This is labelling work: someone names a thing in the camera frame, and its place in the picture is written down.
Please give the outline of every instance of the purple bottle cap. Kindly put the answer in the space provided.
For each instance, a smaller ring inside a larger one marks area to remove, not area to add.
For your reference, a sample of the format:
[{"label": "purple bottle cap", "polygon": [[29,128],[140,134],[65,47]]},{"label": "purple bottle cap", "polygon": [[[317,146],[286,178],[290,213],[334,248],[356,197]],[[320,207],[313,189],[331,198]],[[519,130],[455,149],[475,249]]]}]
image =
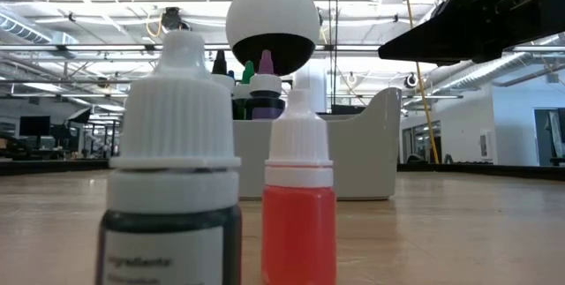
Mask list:
[{"label": "purple bottle cap", "polygon": [[275,75],[275,69],[273,67],[273,59],[271,58],[271,51],[263,50],[261,55],[261,61],[259,62],[258,74],[271,74]]}]

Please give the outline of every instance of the dropper bottle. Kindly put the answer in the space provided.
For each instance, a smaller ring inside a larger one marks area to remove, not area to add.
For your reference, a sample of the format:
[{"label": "dropper bottle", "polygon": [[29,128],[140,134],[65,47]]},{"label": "dropper bottle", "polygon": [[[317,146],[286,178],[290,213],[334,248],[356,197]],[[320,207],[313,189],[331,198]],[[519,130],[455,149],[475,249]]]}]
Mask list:
[{"label": "dropper bottle", "polygon": [[226,63],[226,56],[223,50],[218,51],[217,55],[215,56],[214,66],[212,67],[212,80],[215,83],[227,87],[228,90],[230,90],[230,94],[233,94],[236,80],[228,75],[228,64]]},{"label": "dropper bottle", "polygon": [[279,99],[283,81],[275,75],[271,51],[263,50],[259,71],[251,78],[251,99],[245,103],[245,119],[276,119],[286,103]]},{"label": "dropper bottle", "polygon": [[306,90],[289,91],[273,121],[263,191],[266,285],[335,284],[335,193],[326,122]]},{"label": "dropper bottle", "polygon": [[236,120],[245,119],[245,103],[251,98],[251,88],[249,86],[249,82],[251,81],[253,74],[255,74],[253,62],[247,61],[245,63],[243,78],[241,78],[241,82],[239,82],[239,84],[236,85],[233,90],[233,118]]},{"label": "dropper bottle", "polygon": [[132,83],[121,155],[110,161],[95,284],[240,284],[240,164],[230,92],[211,81],[204,41],[164,38]]}]

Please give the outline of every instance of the red dropper bottle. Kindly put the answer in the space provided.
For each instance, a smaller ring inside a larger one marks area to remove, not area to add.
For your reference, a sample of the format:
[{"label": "red dropper bottle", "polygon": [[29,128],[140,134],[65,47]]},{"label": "red dropper bottle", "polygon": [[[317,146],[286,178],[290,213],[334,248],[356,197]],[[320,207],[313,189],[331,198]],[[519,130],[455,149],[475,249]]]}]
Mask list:
[{"label": "red dropper bottle", "polygon": [[306,90],[274,120],[263,191],[261,272],[267,285],[335,284],[335,193],[326,122]]}]

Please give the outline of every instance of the white spherical robot head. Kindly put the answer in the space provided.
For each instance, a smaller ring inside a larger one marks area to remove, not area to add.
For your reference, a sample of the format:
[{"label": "white spherical robot head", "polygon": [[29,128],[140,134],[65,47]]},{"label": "white spherical robot head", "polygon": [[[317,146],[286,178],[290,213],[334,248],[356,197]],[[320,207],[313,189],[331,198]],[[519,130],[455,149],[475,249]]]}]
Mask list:
[{"label": "white spherical robot head", "polygon": [[255,68],[270,50],[279,76],[302,67],[320,37],[320,19],[312,0],[233,0],[226,34],[236,59]]}]

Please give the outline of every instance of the red liquid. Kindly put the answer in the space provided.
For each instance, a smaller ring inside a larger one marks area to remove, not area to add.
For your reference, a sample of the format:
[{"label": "red liquid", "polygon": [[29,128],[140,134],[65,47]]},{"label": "red liquid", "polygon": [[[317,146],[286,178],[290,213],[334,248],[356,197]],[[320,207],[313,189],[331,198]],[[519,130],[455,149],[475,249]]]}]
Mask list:
[{"label": "red liquid", "polygon": [[334,285],[334,190],[266,185],[262,240],[264,284]]}]

